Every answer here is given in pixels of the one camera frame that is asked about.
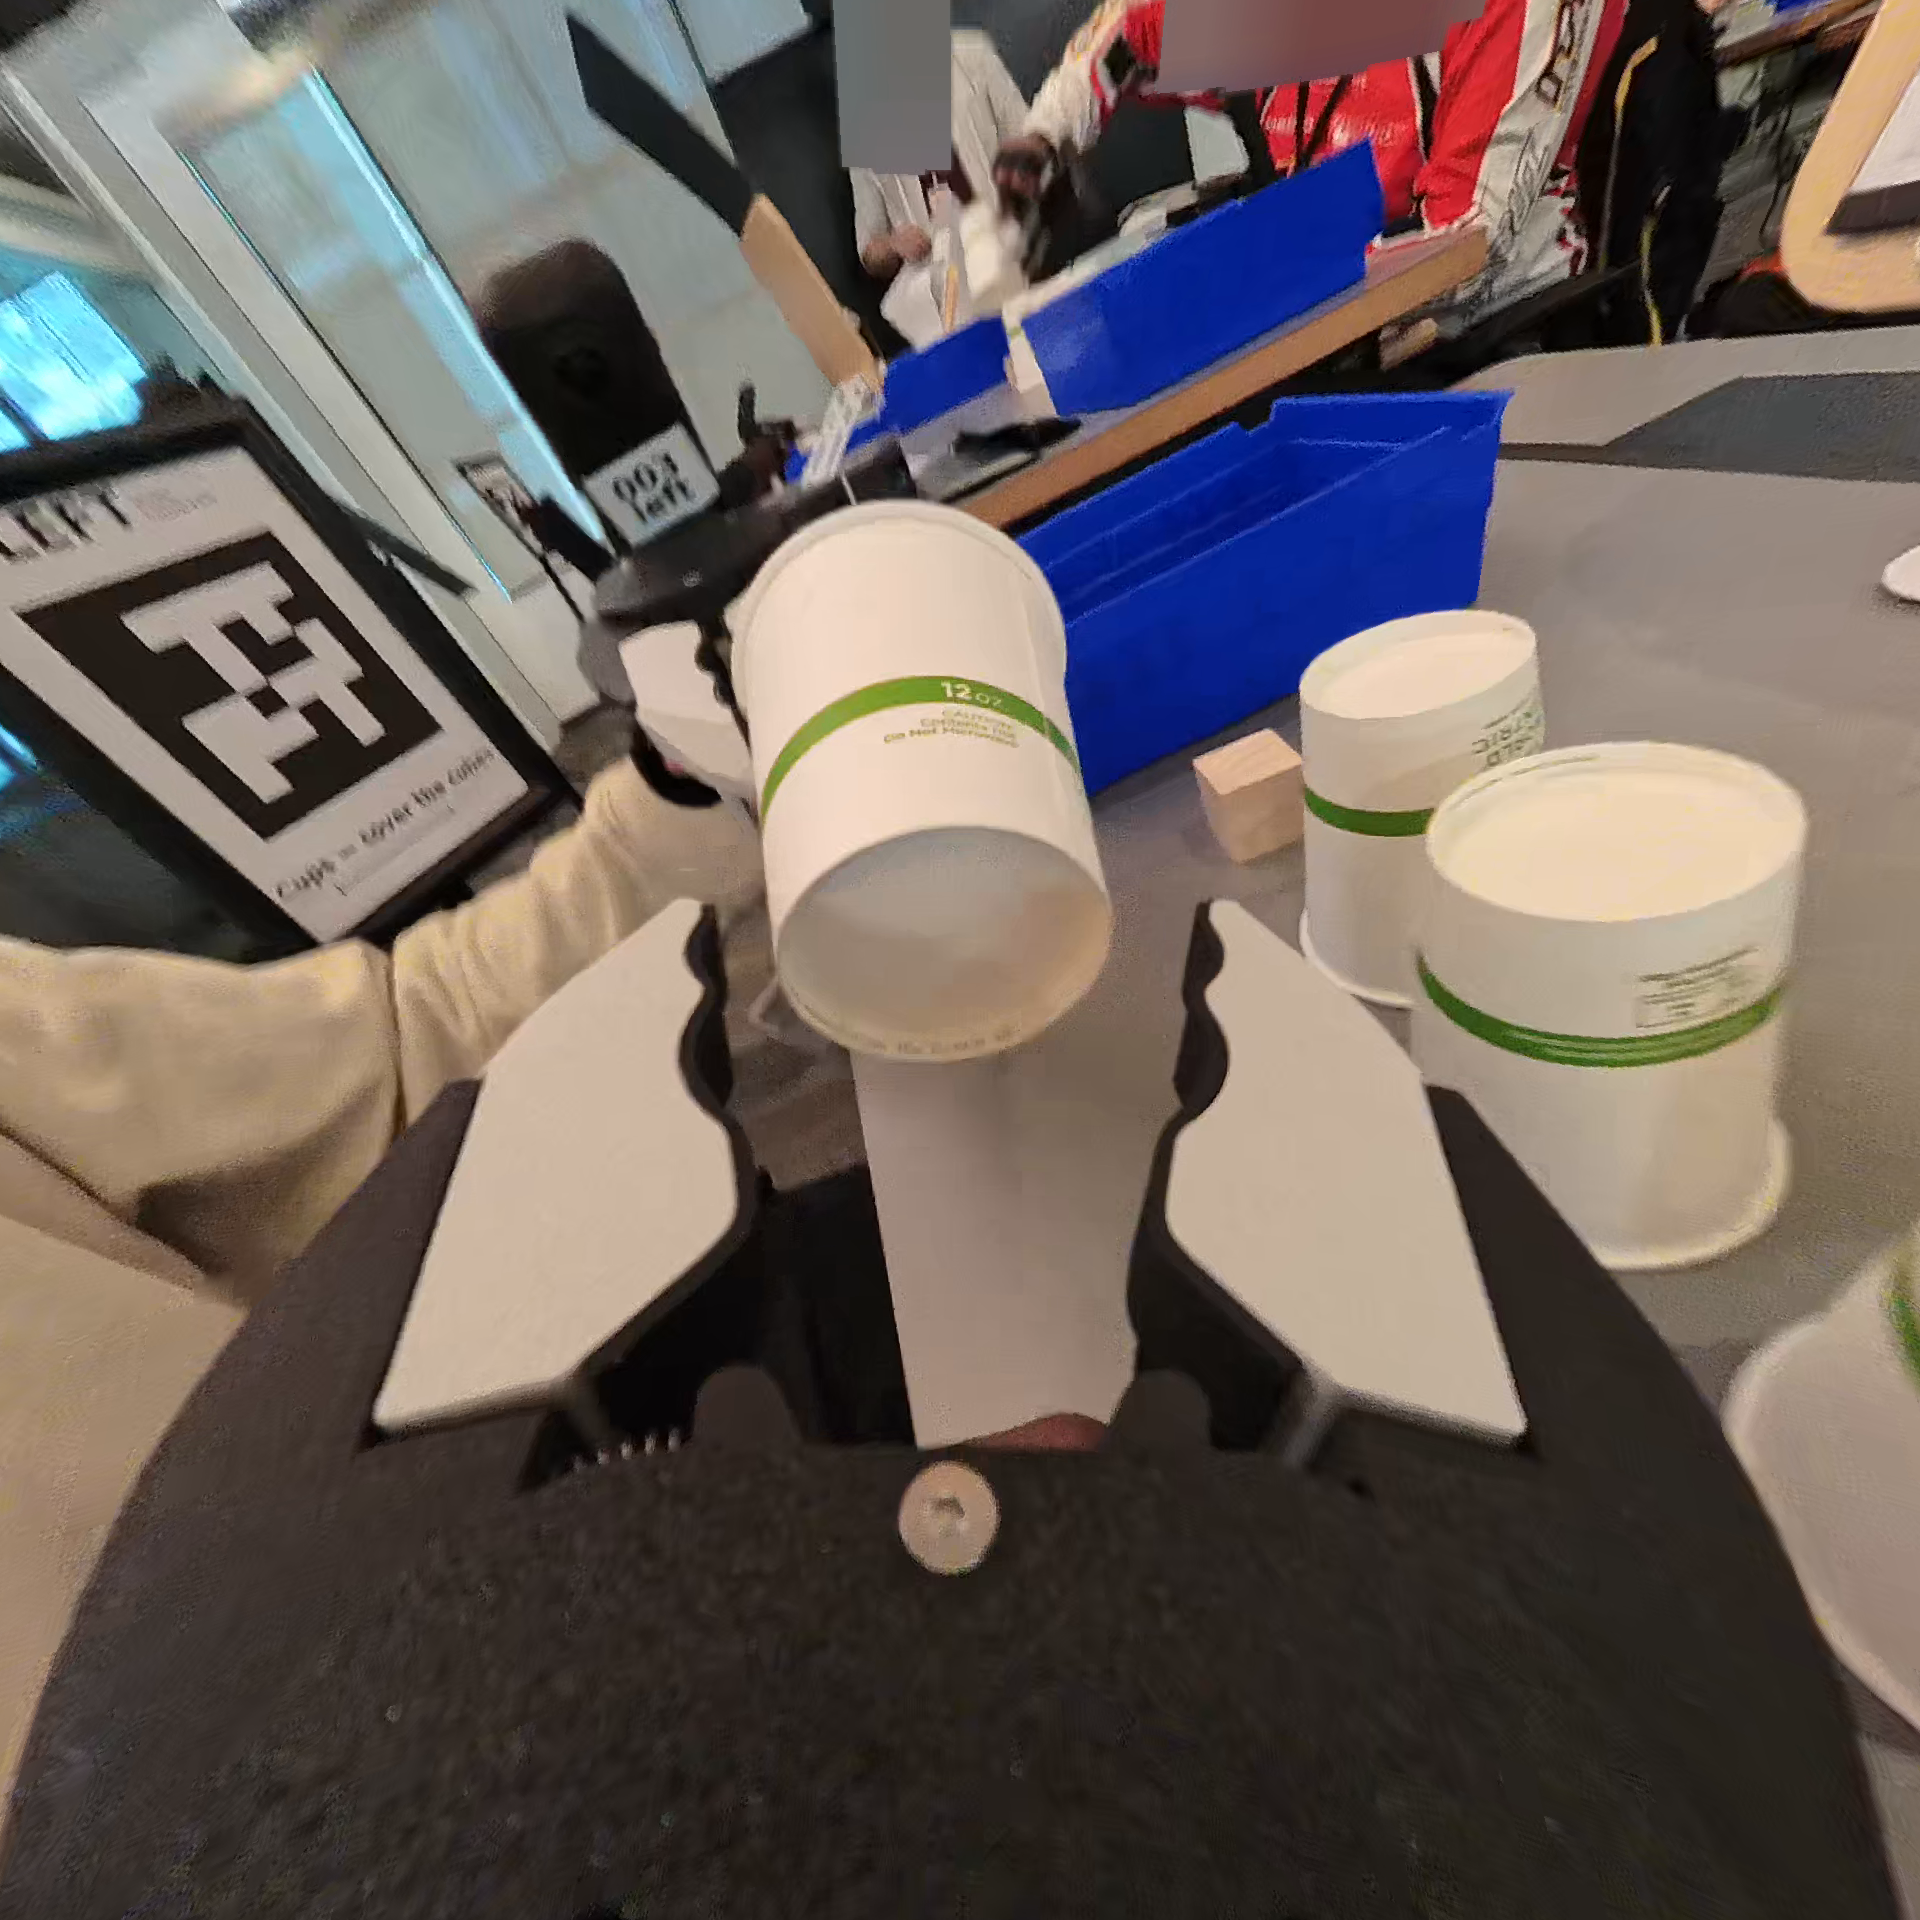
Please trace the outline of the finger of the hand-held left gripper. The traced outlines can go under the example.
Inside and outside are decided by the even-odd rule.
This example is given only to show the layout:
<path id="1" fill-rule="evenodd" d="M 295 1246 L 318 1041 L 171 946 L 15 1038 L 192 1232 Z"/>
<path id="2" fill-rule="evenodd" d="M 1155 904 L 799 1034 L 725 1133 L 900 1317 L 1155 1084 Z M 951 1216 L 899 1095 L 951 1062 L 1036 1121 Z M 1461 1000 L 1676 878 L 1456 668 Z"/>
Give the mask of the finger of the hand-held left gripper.
<path id="1" fill-rule="evenodd" d="M 635 721 L 668 767 L 725 797 L 751 794 L 751 754 L 712 672 L 696 622 L 670 622 L 616 642 Z"/>

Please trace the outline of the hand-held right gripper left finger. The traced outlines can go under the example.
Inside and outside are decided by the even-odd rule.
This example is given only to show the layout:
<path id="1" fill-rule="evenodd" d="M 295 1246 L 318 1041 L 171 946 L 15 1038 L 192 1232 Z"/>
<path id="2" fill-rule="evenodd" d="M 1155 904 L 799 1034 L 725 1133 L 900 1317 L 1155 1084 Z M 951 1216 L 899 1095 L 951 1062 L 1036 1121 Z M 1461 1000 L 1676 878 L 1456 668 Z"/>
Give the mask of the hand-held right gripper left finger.
<path id="1" fill-rule="evenodd" d="M 382 1438 L 557 1412 L 622 1444 L 606 1376 L 751 1224 L 725 1000 L 716 914 L 673 900 L 501 1046 L 373 1398 Z"/>

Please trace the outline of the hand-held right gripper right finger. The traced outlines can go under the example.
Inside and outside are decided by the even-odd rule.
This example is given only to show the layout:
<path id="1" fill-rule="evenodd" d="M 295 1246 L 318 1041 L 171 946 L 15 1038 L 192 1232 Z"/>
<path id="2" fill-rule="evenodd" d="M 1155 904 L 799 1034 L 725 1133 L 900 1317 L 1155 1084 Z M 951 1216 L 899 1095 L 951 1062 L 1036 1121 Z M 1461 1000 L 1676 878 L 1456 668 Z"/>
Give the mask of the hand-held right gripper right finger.
<path id="1" fill-rule="evenodd" d="M 1196 908 L 1174 1113 L 1132 1247 L 1141 1376 L 1227 1450 L 1315 1453 L 1342 1416 L 1511 1448 L 1512 1364 L 1422 1077 L 1244 904 Z"/>

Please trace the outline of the white paper cup green band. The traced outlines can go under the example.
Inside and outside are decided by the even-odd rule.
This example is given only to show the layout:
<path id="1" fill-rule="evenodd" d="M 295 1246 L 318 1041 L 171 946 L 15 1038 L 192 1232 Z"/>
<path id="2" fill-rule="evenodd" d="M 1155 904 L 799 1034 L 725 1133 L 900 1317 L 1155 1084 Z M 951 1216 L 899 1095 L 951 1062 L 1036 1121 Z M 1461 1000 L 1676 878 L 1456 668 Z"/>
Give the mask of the white paper cup green band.
<path id="1" fill-rule="evenodd" d="M 923 501 L 791 535 L 736 605 L 780 988 L 852 1053 L 1030 1041 L 1113 943 L 1065 618 L 1005 535 Z"/>
<path id="2" fill-rule="evenodd" d="M 1302 957 L 1406 1010 L 1433 813 L 1544 748 L 1536 633 L 1484 608 L 1382 622 L 1307 664 L 1300 720 Z"/>
<path id="3" fill-rule="evenodd" d="M 1728 751 L 1515 759 L 1430 816 L 1411 1049 L 1606 1265 L 1710 1264 L 1780 1210 L 1807 808 Z"/>
<path id="4" fill-rule="evenodd" d="M 1917 1724 L 1917 1229 L 1756 1348 L 1721 1423 L 1846 1673 Z"/>

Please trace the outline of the wooden cube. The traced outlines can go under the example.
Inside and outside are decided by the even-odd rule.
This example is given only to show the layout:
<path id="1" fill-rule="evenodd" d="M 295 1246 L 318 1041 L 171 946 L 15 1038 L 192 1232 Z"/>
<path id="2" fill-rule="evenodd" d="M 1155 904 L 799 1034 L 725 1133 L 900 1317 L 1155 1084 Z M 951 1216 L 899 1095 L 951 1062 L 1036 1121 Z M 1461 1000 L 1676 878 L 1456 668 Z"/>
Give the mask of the wooden cube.
<path id="1" fill-rule="evenodd" d="M 1191 759 L 1197 797 L 1217 849 L 1248 866 L 1304 838 L 1304 767 L 1270 726 Z"/>

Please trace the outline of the person's left forearm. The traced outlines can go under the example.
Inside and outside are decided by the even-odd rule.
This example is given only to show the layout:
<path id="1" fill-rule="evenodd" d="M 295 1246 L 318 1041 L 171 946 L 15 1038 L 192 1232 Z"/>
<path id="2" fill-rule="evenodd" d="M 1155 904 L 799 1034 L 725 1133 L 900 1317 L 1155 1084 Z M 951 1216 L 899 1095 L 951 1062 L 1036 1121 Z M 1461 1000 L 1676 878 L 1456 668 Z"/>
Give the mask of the person's left forearm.
<path id="1" fill-rule="evenodd" d="M 744 813 L 629 759 L 572 826 L 391 948 L 270 964 L 3 941 L 4 1292 L 254 1301 L 449 1084 L 673 900 L 759 888 Z"/>

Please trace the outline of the small blue plastic bin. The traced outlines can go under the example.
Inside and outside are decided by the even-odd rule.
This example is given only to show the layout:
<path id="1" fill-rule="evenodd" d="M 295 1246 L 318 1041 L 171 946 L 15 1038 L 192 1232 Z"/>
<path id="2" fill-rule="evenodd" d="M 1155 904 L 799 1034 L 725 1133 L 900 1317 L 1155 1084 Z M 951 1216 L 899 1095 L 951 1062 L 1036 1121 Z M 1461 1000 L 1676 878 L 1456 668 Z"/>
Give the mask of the small blue plastic bin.
<path id="1" fill-rule="evenodd" d="M 1005 385 L 1008 330 L 998 313 L 902 352 L 881 367 L 881 433 L 905 436 Z"/>

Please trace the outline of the black framed marker sign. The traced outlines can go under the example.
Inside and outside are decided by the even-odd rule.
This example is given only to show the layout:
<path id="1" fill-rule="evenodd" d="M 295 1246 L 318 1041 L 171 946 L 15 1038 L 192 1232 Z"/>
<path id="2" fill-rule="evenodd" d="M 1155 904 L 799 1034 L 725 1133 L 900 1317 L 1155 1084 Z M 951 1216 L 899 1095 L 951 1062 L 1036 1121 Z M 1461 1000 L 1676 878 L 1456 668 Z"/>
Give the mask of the black framed marker sign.
<path id="1" fill-rule="evenodd" d="M 575 805 L 469 657 L 469 584 L 241 400 L 4 449 L 4 837 L 54 778 L 247 957 L 389 941 Z"/>

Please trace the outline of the person's cream sweater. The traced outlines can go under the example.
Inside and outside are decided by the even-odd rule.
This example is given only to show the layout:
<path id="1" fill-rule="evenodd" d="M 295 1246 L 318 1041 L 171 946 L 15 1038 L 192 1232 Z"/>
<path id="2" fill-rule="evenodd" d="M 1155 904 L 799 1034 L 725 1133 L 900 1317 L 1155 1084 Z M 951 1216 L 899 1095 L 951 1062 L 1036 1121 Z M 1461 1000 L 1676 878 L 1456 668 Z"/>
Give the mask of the person's cream sweater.
<path id="1" fill-rule="evenodd" d="M 3 1772 L 105 1535 L 241 1305 L 3 1142 Z"/>

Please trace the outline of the long blue plastic bin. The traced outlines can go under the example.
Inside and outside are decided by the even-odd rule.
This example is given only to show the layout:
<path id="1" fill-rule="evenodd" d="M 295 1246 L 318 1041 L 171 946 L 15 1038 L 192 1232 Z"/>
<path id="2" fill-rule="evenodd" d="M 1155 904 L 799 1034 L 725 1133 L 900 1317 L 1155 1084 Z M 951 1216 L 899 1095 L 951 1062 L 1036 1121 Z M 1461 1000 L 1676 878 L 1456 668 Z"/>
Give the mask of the long blue plastic bin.
<path id="1" fill-rule="evenodd" d="M 1385 225 L 1368 144 L 1165 230 L 1019 320 L 1055 416 L 1135 407 L 1363 284 Z"/>

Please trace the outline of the wooden desk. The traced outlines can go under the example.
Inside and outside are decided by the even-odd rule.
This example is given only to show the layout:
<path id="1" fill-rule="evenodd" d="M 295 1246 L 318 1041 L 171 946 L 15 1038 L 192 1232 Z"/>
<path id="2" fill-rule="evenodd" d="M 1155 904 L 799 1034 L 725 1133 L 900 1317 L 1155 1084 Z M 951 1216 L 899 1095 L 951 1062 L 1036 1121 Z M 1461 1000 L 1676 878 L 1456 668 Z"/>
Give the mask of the wooden desk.
<path id="1" fill-rule="evenodd" d="M 1359 284 L 1268 328 L 1237 353 L 1199 367 L 1141 404 L 1084 416 L 1073 433 L 1030 466 L 979 487 L 958 510 L 1001 529 L 1041 518 L 1156 462 L 1227 416 L 1309 367 L 1391 328 L 1472 280 L 1485 265 L 1487 230 L 1463 223 L 1425 237 L 1406 234 L 1368 256 Z"/>

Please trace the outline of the black table mat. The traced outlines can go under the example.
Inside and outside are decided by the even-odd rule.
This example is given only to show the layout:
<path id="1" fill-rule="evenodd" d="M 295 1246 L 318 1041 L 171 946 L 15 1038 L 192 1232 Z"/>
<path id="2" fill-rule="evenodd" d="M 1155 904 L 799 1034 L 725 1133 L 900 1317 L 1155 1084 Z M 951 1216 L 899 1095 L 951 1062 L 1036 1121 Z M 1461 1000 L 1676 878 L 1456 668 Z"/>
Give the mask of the black table mat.
<path id="1" fill-rule="evenodd" d="M 1599 449 L 1652 471 L 1917 482 L 1917 373 L 1744 375 Z"/>

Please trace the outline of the black office chair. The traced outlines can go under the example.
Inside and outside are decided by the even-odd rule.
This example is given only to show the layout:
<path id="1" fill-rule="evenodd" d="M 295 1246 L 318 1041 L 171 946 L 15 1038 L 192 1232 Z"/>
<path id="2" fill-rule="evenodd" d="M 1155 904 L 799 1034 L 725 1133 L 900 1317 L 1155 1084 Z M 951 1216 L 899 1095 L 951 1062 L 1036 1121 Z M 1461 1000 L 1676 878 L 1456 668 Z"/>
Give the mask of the black office chair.
<path id="1" fill-rule="evenodd" d="M 1581 96 L 1574 202 L 1587 237 L 1566 344 L 1665 344 L 1688 318 L 1721 225 L 1736 119 L 1695 2 L 1608 4 Z"/>

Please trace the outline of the round wooden table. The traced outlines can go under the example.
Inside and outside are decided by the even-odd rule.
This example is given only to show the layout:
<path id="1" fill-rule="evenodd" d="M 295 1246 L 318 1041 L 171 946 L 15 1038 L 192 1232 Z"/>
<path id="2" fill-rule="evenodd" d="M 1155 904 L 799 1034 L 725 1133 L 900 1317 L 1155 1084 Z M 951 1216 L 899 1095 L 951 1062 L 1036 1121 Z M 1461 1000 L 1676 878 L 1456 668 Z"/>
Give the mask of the round wooden table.
<path id="1" fill-rule="evenodd" d="M 1917 4 L 1886 2 L 1814 133 L 1782 216 L 1782 272 L 1823 316 L 1917 309 Z"/>

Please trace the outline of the framed printed sheet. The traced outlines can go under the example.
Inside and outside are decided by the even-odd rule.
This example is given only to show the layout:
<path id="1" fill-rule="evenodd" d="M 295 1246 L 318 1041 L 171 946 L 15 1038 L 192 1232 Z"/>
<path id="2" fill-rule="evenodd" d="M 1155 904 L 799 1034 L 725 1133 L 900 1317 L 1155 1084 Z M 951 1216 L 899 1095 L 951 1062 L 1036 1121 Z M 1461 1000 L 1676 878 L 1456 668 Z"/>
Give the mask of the framed printed sheet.
<path id="1" fill-rule="evenodd" d="M 1917 225 L 1917 149 L 1881 138 L 1835 202 L 1825 232 L 1871 234 Z"/>

